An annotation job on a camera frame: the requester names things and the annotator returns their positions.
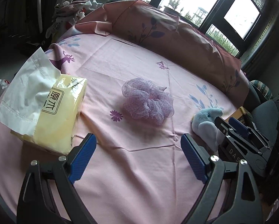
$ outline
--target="metal bolt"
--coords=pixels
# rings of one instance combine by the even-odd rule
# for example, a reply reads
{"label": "metal bolt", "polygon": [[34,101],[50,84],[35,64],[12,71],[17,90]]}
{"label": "metal bolt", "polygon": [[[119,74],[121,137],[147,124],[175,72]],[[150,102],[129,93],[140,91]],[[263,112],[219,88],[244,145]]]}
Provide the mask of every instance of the metal bolt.
{"label": "metal bolt", "polygon": [[60,156],[58,158],[58,161],[66,161],[67,160],[67,157],[66,156]]}
{"label": "metal bolt", "polygon": [[30,163],[32,166],[35,166],[38,164],[38,161],[37,160],[32,160],[31,163]]}
{"label": "metal bolt", "polygon": [[216,156],[216,155],[212,155],[212,156],[210,157],[210,159],[211,159],[212,161],[218,161],[218,160],[219,160],[219,157]]}
{"label": "metal bolt", "polygon": [[247,161],[244,160],[244,159],[241,159],[241,160],[240,160],[240,163],[241,163],[242,165],[247,165]]}

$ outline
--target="window frame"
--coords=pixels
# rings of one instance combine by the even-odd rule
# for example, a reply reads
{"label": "window frame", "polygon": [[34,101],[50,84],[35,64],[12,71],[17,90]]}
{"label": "window frame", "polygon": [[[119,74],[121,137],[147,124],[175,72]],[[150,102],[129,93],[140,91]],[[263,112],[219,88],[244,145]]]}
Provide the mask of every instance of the window frame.
{"label": "window frame", "polygon": [[[199,30],[201,33],[205,35],[208,29],[210,28],[210,26],[213,24],[237,48],[239,53],[236,55],[236,57],[240,58],[243,55],[243,53],[253,43],[255,36],[258,34],[259,30],[263,27],[266,21],[265,17],[267,16],[267,14],[269,14],[272,8],[271,5],[272,3],[271,0],[266,0],[261,10],[255,3],[255,1],[251,0],[254,6],[259,11],[259,15],[256,18],[253,25],[251,26],[251,28],[247,31],[245,37],[242,38],[237,33],[237,31],[232,27],[232,25],[230,25],[229,22],[224,19],[225,15],[233,5],[234,1],[235,0],[217,0],[199,27],[193,24],[191,21],[187,20],[186,18],[180,18],[180,19],[190,24],[191,26],[193,26],[194,28],[196,28],[197,30]],[[160,2],[161,0],[151,0],[150,5],[154,7],[158,7]]]}

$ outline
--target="flower pot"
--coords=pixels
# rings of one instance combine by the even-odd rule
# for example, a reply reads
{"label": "flower pot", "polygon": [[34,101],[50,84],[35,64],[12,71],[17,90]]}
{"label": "flower pot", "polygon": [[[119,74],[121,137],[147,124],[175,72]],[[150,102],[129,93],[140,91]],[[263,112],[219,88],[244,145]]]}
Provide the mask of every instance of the flower pot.
{"label": "flower pot", "polygon": [[173,15],[173,16],[176,16],[178,17],[180,15],[180,13],[178,13],[177,11],[167,7],[167,6],[164,6],[164,10],[163,10],[165,13],[168,13],[170,15]]}

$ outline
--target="plush toy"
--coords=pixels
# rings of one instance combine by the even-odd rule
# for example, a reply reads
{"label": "plush toy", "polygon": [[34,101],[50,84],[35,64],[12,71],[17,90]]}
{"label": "plush toy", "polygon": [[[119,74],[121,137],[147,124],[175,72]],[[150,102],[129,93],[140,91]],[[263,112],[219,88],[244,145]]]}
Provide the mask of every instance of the plush toy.
{"label": "plush toy", "polygon": [[196,133],[212,151],[218,150],[218,139],[221,137],[220,131],[214,125],[216,117],[221,117],[223,111],[220,108],[201,109],[193,116],[192,130]]}

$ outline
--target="white tissue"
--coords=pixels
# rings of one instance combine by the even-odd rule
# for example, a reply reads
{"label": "white tissue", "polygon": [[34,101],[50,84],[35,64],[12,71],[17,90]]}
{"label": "white tissue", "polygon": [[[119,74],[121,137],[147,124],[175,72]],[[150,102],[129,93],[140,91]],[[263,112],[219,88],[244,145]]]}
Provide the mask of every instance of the white tissue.
{"label": "white tissue", "polygon": [[21,135],[33,136],[45,100],[60,75],[39,48],[8,86],[0,104],[0,122]]}

